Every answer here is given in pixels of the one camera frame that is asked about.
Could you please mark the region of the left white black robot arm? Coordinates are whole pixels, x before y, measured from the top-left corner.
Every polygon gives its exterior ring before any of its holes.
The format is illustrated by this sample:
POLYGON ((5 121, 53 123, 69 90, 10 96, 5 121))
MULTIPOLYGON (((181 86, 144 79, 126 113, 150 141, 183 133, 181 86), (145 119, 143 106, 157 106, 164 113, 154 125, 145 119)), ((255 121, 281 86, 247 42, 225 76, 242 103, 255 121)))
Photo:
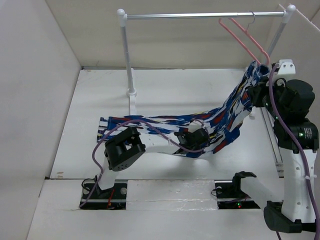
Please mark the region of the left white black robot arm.
POLYGON ((103 173, 96 178, 94 192, 99 199, 108 198, 119 172, 131 167, 145 153, 198 157, 209 142, 204 128, 151 135, 140 133, 135 126, 127 127, 105 142, 103 173))

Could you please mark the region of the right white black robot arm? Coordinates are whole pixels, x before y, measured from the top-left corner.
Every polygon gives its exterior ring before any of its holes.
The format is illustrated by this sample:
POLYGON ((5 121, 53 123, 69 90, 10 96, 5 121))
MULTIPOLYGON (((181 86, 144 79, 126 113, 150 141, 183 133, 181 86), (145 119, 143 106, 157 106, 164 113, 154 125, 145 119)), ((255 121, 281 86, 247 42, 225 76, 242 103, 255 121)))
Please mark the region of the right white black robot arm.
POLYGON ((297 234, 314 232, 320 238, 320 213, 316 207, 314 165, 319 149, 319 131, 306 115, 315 99, 313 87, 291 79, 283 85, 258 87, 251 91, 258 107, 274 118, 273 132, 282 157, 284 196, 280 200, 252 172, 237 172, 231 191, 245 194, 262 209, 267 227, 275 232, 297 234))

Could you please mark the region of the blue white red patterned trousers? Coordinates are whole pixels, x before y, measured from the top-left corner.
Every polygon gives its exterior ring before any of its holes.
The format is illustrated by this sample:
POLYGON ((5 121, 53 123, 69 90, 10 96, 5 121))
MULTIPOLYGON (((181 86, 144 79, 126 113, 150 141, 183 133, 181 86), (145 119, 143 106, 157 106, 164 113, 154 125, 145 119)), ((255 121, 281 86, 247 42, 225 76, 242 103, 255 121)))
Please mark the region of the blue white red patterned trousers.
POLYGON ((203 121, 209 134, 209 144, 198 157, 207 153, 217 153, 240 136, 243 120, 251 113, 253 106, 247 93, 249 87, 263 84, 268 79, 270 69, 256 61, 250 63, 242 80, 234 88, 223 105, 201 113, 187 115, 142 116, 101 118, 97 132, 97 141, 108 141, 128 127, 137 127, 144 134, 169 135, 188 131, 193 120, 203 121))

